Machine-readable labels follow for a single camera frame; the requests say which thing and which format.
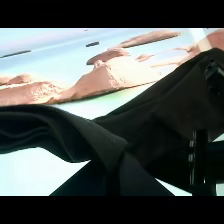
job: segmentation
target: sky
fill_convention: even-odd
[[[128,38],[160,29],[164,28],[0,28],[0,56],[32,50],[31,53],[0,59],[0,76],[30,73],[45,80],[75,84],[82,75],[93,69],[93,66],[86,65],[89,58]],[[129,48],[131,56],[135,58],[145,53],[156,54],[153,60],[180,56],[184,52],[160,52],[190,45],[205,35],[202,30],[192,35],[186,28],[166,29],[182,31],[184,35]],[[95,41],[100,44],[86,48],[86,44]],[[143,85],[56,107],[93,119],[106,115],[150,86]],[[49,195],[86,163],[67,163],[41,148],[0,155],[0,195]],[[187,195],[178,189],[174,190],[176,194]]]

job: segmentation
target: water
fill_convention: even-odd
[[[190,45],[194,43],[194,38],[186,28],[166,28],[182,31],[184,35],[127,49],[133,58],[141,54],[155,54],[151,62],[184,55],[184,51],[173,51],[159,54],[160,52],[175,47]],[[8,53],[18,50],[16,41],[23,42],[24,38],[36,38],[38,35],[48,35],[57,32],[60,38],[55,38],[49,44],[43,42],[35,43],[27,41],[27,47],[32,48],[33,52],[0,59],[1,75],[18,75],[30,73],[37,75],[45,80],[60,81],[69,85],[75,84],[85,73],[90,72],[93,66],[87,66],[89,58],[113,47],[120,42],[136,35],[144,34],[156,29],[151,28],[108,28],[95,29],[88,32],[81,32],[77,35],[65,35],[63,32],[71,32],[71,29],[0,29],[0,42],[14,43]],[[99,41],[100,45],[86,48],[85,45]],[[1,49],[0,53],[5,53],[6,48]],[[157,68],[163,74],[168,74],[174,69],[173,66]],[[131,88],[116,93],[99,96],[79,102],[70,102],[55,105],[62,110],[80,115],[89,119],[105,115],[110,111],[120,107],[141,92],[149,88],[151,84]],[[86,163],[69,164],[44,149],[28,149],[12,154],[0,156],[0,195],[49,195],[69,177],[76,173]],[[187,195],[187,193],[173,190],[176,195]]]

